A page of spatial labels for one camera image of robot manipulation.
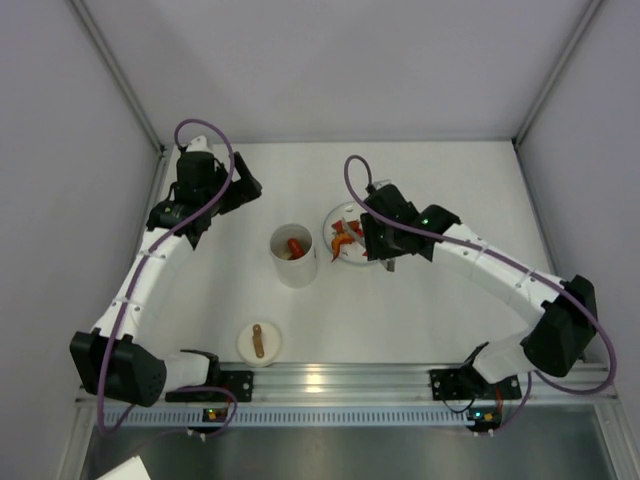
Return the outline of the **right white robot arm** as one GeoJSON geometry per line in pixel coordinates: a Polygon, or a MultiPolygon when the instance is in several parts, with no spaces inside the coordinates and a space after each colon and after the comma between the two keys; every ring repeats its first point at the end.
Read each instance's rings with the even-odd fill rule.
{"type": "Polygon", "coordinates": [[[443,371],[444,384],[480,397],[514,375],[569,373],[596,335],[588,319],[597,313],[589,280],[516,268],[514,259],[481,242],[458,216],[439,205],[418,211],[393,184],[366,191],[360,223],[369,260],[418,255],[472,281],[525,322],[522,331],[481,342],[460,367],[443,371]]]}

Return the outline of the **metal serving tongs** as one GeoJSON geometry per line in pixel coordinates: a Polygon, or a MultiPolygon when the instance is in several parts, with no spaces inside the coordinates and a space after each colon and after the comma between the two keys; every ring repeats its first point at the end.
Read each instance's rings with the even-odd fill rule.
{"type": "MultiPolygon", "coordinates": [[[[340,220],[340,224],[342,226],[342,230],[344,233],[348,234],[355,243],[357,243],[363,250],[362,256],[369,260],[368,258],[368,249],[366,244],[365,233],[361,228],[354,229],[352,227],[352,221],[347,221],[345,218],[340,220]]],[[[379,263],[384,267],[387,272],[394,273],[396,267],[395,259],[387,259],[387,260],[379,260],[379,263]]]]}

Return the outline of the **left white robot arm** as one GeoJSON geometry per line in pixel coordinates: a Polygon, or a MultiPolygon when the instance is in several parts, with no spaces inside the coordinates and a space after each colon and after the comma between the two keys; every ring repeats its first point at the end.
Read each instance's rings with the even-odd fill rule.
{"type": "Polygon", "coordinates": [[[216,355],[181,349],[161,359],[142,342],[158,321],[181,265],[217,215],[258,199],[262,186],[239,152],[227,170],[198,137],[180,151],[167,196],[150,211],[141,246],[115,298],[90,332],[77,332],[70,353],[84,390],[150,407],[166,394],[217,387],[216,355]]]}

